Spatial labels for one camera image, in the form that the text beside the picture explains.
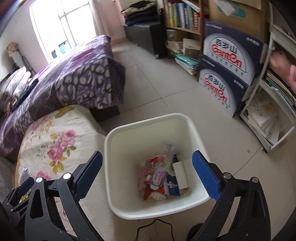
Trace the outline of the person's hand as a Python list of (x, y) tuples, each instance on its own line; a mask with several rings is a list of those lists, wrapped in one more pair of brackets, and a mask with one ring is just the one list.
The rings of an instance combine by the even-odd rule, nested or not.
[(290, 88), (295, 92), (295, 65), (288, 60), (285, 52), (273, 51), (269, 58), (269, 66), (278, 76), (285, 80)]

